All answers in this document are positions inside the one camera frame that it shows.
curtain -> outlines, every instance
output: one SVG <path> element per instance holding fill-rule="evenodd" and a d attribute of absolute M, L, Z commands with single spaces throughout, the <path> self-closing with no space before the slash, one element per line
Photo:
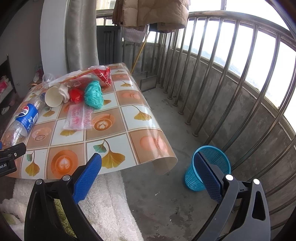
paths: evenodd
<path fill-rule="evenodd" d="M 96 0 L 70 0 L 66 20 L 70 72 L 99 65 L 96 41 Z"/>

white paper cup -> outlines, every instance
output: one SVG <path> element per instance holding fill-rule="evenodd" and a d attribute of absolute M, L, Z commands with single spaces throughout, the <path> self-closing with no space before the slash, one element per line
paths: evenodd
<path fill-rule="evenodd" d="M 57 86 L 50 87 L 45 93 L 45 103 L 49 107 L 57 107 L 63 102 L 63 96 Z"/>

teal plastic bag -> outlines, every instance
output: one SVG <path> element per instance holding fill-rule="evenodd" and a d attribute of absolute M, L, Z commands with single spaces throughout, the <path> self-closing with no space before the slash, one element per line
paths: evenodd
<path fill-rule="evenodd" d="M 90 82 L 84 91 L 84 101 L 87 105 L 100 109 L 104 104 L 100 82 Z"/>

patterned plastic tablecloth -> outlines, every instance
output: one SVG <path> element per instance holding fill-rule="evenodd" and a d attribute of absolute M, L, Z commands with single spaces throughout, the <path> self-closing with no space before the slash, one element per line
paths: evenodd
<path fill-rule="evenodd" d="M 104 106 L 92 113 L 93 128 L 64 130 L 71 102 L 45 107 L 24 141 L 27 152 L 8 176 L 25 179 L 60 179 L 84 165 L 94 153 L 102 156 L 99 174 L 153 161 L 158 174 L 171 170 L 177 158 L 125 64 L 109 65 L 112 84 L 102 88 Z M 14 121 L 28 101 L 46 92 L 31 89 L 15 112 Z"/>

blue gripper pad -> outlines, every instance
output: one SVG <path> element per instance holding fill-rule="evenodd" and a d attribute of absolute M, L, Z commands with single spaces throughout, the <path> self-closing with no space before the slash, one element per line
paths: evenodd
<path fill-rule="evenodd" d="M 194 155 L 193 163 L 211 199 L 220 203 L 222 201 L 222 184 L 199 152 Z"/>
<path fill-rule="evenodd" d="M 88 161 L 84 171 L 74 184 L 73 199 L 76 204 L 85 199 L 101 167 L 102 158 L 98 153 L 95 153 Z"/>

